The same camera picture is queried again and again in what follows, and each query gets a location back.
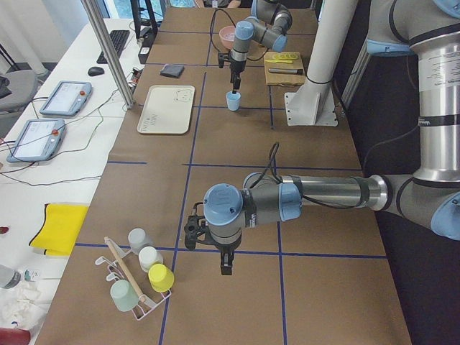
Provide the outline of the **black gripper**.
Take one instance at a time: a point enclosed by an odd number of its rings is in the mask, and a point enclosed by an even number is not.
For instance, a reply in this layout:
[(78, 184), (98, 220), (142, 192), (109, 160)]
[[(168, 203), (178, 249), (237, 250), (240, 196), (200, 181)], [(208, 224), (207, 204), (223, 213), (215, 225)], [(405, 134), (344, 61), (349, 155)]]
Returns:
[(236, 54), (236, 57), (233, 57), (231, 52), (218, 53), (218, 67), (223, 68), (224, 63), (230, 63), (231, 71), (231, 84), (232, 84), (232, 93), (236, 94), (236, 90), (240, 89), (241, 77), (240, 74), (244, 71), (246, 65), (246, 54)]
[(221, 274), (231, 275), (234, 251), (240, 245), (240, 238), (232, 241), (230, 244), (219, 244), (211, 236), (211, 231), (206, 223), (204, 215), (198, 215), (198, 206), (203, 203), (195, 203), (193, 205), (191, 215), (189, 215), (187, 224), (184, 226), (185, 232), (185, 247), (186, 249), (193, 251), (196, 249), (196, 244), (204, 244), (214, 246), (221, 252)]

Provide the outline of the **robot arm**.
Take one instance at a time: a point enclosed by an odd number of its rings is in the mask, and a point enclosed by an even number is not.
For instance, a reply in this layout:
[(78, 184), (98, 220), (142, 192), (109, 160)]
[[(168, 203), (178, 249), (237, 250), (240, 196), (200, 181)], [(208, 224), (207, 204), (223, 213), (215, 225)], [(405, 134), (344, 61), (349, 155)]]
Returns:
[[(345, 32), (333, 34), (334, 10), (348, 28), (357, 1), (324, 1), (305, 83), (285, 94), (291, 126), (319, 124), (323, 95), (331, 83)], [(233, 47), (218, 54), (219, 67), (229, 62), (236, 96), (249, 43), (255, 41), (276, 52), (284, 50), (292, 26), (290, 11), (279, 1), (253, 1), (251, 15), (236, 24)], [(370, 208), (386, 211), (459, 241), (459, 1), (372, 1), (367, 53), (375, 56), (418, 56), (418, 123), (407, 134), (374, 144), (398, 140), (419, 130), (420, 167), (410, 175), (371, 175), (367, 178), (326, 178), (277, 175), (274, 143), (263, 172), (249, 174), (238, 189), (220, 183), (210, 187), (192, 208), (184, 227), (185, 247), (204, 244), (220, 251), (222, 275), (232, 275), (234, 253), (243, 229), (289, 221), (301, 215), (303, 205), (335, 209)]]
[(255, 41), (272, 51), (282, 52), (292, 23), (290, 11), (279, 1), (252, 2), (251, 15), (236, 24), (232, 49), (228, 53), (218, 54), (220, 68), (224, 67), (225, 62), (230, 63), (232, 93), (240, 88), (240, 74), (245, 69), (250, 42)]

